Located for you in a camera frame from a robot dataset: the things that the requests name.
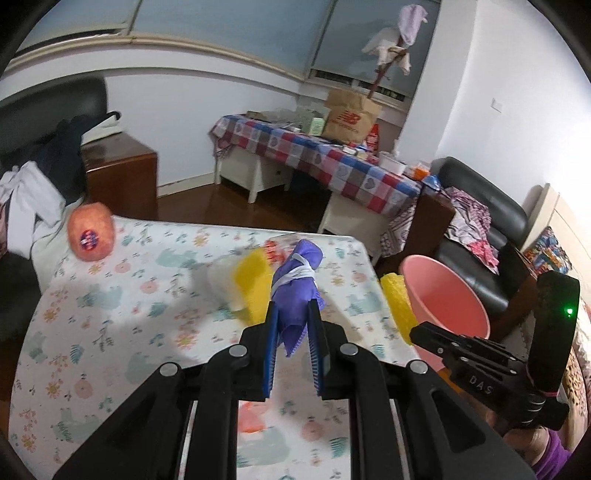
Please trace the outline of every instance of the white drawer cabinet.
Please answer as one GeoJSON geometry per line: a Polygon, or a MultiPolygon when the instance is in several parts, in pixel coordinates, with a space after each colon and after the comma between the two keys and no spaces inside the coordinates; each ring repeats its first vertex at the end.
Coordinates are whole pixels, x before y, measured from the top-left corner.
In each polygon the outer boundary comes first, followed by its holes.
{"type": "Polygon", "coordinates": [[[216,160],[215,182],[222,177],[249,190],[248,203],[254,203],[256,194],[284,185],[287,190],[293,169],[269,158],[261,158],[240,147],[233,147],[221,160],[216,160]]]}

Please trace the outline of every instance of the paper bag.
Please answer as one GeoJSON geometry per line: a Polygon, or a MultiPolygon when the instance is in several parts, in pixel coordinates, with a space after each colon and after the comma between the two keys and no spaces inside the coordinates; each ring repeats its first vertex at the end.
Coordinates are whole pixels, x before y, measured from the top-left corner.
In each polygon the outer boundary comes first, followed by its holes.
{"type": "Polygon", "coordinates": [[[324,104],[330,113],[322,136],[344,143],[365,140],[382,109],[362,93],[341,89],[332,89],[324,104]]]}

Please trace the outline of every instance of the purple sleeve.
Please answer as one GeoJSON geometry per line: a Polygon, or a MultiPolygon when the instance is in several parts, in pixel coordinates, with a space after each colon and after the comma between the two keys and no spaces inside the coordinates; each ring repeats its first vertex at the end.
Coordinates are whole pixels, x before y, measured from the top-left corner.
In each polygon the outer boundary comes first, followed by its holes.
{"type": "Polygon", "coordinates": [[[570,452],[560,443],[560,438],[554,430],[548,430],[550,440],[542,458],[532,466],[538,480],[551,480],[570,457],[570,452]]]}

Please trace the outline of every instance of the screw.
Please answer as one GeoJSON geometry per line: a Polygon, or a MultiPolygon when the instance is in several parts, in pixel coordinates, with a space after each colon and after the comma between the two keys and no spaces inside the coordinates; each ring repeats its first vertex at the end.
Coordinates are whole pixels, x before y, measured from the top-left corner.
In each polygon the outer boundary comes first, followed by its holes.
{"type": "Polygon", "coordinates": [[[339,350],[343,355],[347,356],[354,356],[359,352],[359,348],[354,343],[343,343],[339,350]]]}
{"type": "Polygon", "coordinates": [[[413,360],[410,362],[410,370],[417,375],[424,375],[429,370],[429,367],[422,360],[413,360]]]}
{"type": "Polygon", "coordinates": [[[234,345],[230,347],[230,355],[240,358],[248,353],[248,349],[244,345],[234,345]]]}
{"type": "Polygon", "coordinates": [[[176,375],[177,372],[178,367],[176,364],[167,363],[160,367],[160,375],[163,377],[172,377],[173,375],[176,375]]]}

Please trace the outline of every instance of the white string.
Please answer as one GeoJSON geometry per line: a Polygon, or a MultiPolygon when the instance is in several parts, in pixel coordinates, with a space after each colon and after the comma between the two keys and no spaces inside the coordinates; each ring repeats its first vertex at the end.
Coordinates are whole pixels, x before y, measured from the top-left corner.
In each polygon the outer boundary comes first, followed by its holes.
{"type": "Polygon", "coordinates": [[[298,278],[312,278],[314,283],[316,283],[316,274],[314,273],[314,269],[310,266],[310,263],[296,252],[293,252],[291,257],[299,261],[301,266],[289,270],[289,272],[280,277],[279,280],[273,284],[271,287],[271,297],[273,297],[279,287],[288,284],[291,280],[296,280],[298,278]]]}

